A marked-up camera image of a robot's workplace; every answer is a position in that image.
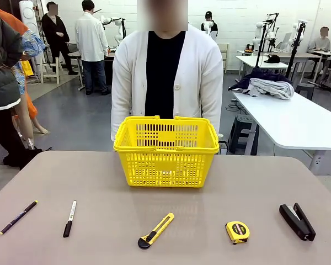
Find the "tape measure label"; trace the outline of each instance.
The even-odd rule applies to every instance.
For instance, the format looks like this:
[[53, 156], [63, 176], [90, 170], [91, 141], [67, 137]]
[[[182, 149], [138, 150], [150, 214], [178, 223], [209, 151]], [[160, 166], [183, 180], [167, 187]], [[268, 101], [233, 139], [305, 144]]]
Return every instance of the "tape measure label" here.
[[232, 228], [233, 228], [233, 231], [238, 235], [242, 236], [242, 235], [245, 235], [247, 233], [247, 230], [241, 224], [234, 224], [232, 226]]

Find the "neck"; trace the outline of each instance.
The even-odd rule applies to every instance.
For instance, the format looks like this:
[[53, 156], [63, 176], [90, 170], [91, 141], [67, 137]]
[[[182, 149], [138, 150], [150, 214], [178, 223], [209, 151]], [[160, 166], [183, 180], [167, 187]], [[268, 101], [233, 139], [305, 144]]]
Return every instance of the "neck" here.
[[171, 38], [174, 38], [175, 36], [177, 36], [180, 31], [158, 31], [158, 30], [155, 30], [154, 33], [157, 34], [158, 37], [160, 37], [161, 39], [171, 39]]

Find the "white cardigan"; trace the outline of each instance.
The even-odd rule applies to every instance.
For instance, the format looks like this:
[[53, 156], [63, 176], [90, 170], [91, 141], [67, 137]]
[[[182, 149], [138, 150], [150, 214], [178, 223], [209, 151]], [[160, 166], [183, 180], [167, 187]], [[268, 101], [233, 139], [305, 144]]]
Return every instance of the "white cardigan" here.
[[[113, 141], [130, 111], [133, 116], [145, 114], [147, 45], [148, 31], [136, 31], [126, 37], [116, 51], [111, 109]], [[202, 116], [210, 120], [218, 132], [222, 90], [223, 63], [218, 45], [189, 25], [174, 81], [174, 116], [201, 117], [202, 110]]]

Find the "white lab coat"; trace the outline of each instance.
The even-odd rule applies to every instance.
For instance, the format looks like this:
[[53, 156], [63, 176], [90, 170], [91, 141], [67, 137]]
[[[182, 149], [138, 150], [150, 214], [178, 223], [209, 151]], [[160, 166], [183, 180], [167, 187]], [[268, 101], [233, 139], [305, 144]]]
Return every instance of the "white lab coat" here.
[[76, 44], [82, 61], [99, 62], [108, 55], [108, 42], [101, 21], [84, 12], [75, 24]]
[[[134, 116], [145, 114], [147, 45], [148, 32], [136, 31], [126, 37], [116, 51], [111, 110], [113, 141], [130, 111]], [[174, 116], [201, 117], [202, 110], [202, 117], [210, 120], [218, 132], [222, 90], [223, 62], [218, 45], [189, 25], [174, 82]]]

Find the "pile of clothes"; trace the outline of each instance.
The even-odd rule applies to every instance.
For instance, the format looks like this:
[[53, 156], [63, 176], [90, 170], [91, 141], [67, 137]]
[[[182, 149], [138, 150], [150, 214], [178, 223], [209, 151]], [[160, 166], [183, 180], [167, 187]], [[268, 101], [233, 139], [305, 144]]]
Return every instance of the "pile of clothes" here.
[[260, 94], [270, 94], [280, 99], [290, 99], [294, 95], [292, 82], [279, 73], [273, 73], [270, 70], [254, 68], [239, 83], [231, 86], [228, 90], [241, 88], [243, 93], [252, 97]]

